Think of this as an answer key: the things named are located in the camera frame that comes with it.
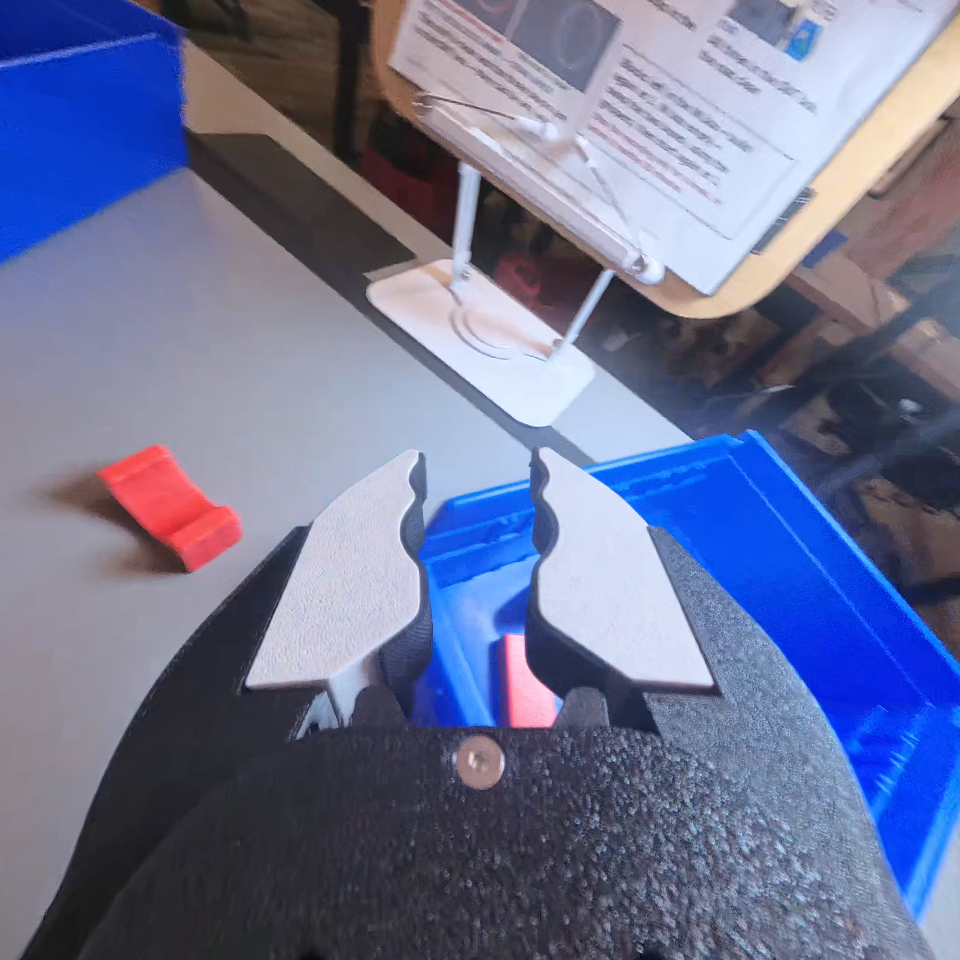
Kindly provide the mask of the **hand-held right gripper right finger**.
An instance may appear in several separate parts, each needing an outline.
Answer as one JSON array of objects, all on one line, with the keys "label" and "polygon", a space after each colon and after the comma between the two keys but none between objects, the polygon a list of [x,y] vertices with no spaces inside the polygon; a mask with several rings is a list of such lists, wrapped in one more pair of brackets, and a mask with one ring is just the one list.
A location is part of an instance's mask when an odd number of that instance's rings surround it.
[{"label": "hand-held right gripper right finger", "polygon": [[525,644],[534,676],[577,688],[713,694],[714,673],[647,521],[551,448],[531,461]]}]

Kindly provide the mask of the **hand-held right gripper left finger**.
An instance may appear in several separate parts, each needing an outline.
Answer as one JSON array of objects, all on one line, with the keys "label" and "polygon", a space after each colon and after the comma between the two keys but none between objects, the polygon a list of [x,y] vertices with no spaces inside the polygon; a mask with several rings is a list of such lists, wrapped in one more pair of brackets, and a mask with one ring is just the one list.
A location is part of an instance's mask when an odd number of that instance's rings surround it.
[{"label": "hand-held right gripper left finger", "polygon": [[320,690],[345,726],[365,690],[384,689],[411,716],[433,653],[419,556],[426,493],[426,456],[409,449],[316,516],[253,655],[247,690]]}]

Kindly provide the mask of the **red rectangular wooden block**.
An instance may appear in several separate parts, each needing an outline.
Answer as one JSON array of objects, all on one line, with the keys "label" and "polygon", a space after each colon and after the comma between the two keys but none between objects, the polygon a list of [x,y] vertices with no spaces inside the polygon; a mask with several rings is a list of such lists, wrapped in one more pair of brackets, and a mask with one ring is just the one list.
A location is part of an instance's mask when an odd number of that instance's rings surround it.
[{"label": "red rectangular wooden block", "polygon": [[559,713],[558,700],[529,667],[523,634],[507,633],[499,639],[496,668],[501,726],[551,728]]}]

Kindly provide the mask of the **blue plastic bin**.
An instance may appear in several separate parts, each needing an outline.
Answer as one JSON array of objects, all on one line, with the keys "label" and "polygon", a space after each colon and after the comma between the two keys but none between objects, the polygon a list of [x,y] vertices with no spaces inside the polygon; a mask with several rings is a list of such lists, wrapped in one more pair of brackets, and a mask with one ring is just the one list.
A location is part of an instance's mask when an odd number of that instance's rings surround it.
[{"label": "blue plastic bin", "polygon": [[[786,656],[834,729],[894,880],[922,917],[959,807],[956,660],[758,433],[586,468],[664,528]],[[444,502],[421,558],[433,660],[425,726],[498,726],[492,647],[523,632],[530,482]]]},{"label": "blue plastic bin", "polygon": [[184,31],[126,1],[1,3],[1,259],[187,165]]}]

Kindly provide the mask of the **red arch block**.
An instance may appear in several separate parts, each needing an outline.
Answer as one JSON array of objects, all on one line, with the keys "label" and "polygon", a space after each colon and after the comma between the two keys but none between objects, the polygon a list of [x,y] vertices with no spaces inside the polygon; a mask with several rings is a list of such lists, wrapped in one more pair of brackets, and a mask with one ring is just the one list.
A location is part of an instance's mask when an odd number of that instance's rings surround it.
[{"label": "red arch block", "polygon": [[206,567],[243,539],[236,510],[214,504],[164,445],[145,447],[98,468],[95,474],[185,572]]}]

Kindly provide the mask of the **white document stand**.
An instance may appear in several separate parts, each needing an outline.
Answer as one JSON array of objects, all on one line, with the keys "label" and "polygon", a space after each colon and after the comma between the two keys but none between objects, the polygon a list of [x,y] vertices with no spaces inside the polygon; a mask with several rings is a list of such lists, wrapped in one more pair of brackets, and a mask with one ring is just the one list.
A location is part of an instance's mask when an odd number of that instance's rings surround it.
[{"label": "white document stand", "polygon": [[642,246],[637,220],[602,165],[598,145],[586,134],[563,133],[556,121],[530,111],[479,104],[444,89],[419,90],[413,109],[420,119],[436,114],[444,133],[462,128],[479,141],[483,160],[507,161],[509,153],[497,134],[466,119],[465,112],[496,118],[514,138],[574,154],[620,222],[622,255],[616,269],[599,271],[570,327],[558,337],[477,269],[473,241],[483,178],[473,160],[461,159],[450,258],[407,267],[367,287],[367,299],[386,319],[494,406],[522,426],[551,426],[594,378],[592,362],[574,344],[615,272],[656,285],[663,282],[666,267]]}]

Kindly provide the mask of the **red and black bag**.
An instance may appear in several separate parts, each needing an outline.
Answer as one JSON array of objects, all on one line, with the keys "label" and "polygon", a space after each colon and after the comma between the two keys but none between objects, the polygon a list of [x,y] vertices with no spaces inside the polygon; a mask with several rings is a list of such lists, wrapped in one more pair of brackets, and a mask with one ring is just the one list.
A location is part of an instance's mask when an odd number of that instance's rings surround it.
[{"label": "red and black bag", "polygon": [[564,300],[568,268],[556,257],[534,257],[504,252],[496,263],[493,281],[529,309],[559,306]]}]

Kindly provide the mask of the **wooden backing board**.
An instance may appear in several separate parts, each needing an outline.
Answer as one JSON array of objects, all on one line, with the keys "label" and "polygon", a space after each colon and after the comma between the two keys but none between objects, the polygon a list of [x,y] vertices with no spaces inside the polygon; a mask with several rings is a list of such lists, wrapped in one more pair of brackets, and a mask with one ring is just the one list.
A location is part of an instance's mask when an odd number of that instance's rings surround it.
[{"label": "wooden backing board", "polygon": [[[419,88],[389,64],[405,6],[404,1],[377,1],[370,6],[371,58],[379,89],[390,108],[452,156],[478,169],[502,193],[602,268],[612,268],[613,261],[594,251],[587,241],[533,199],[526,198],[510,181],[473,159],[416,116],[414,100]],[[746,257],[714,294],[700,294],[671,272],[657,286],[646,286],[624,272],[618,272],[618,276],[656,306],[682,318],[716,319],[754,306],[789,277],[810,250],[958,99],[958,94],[959,14],[955,13],[812,180],[814,196],[761,253]]]}]

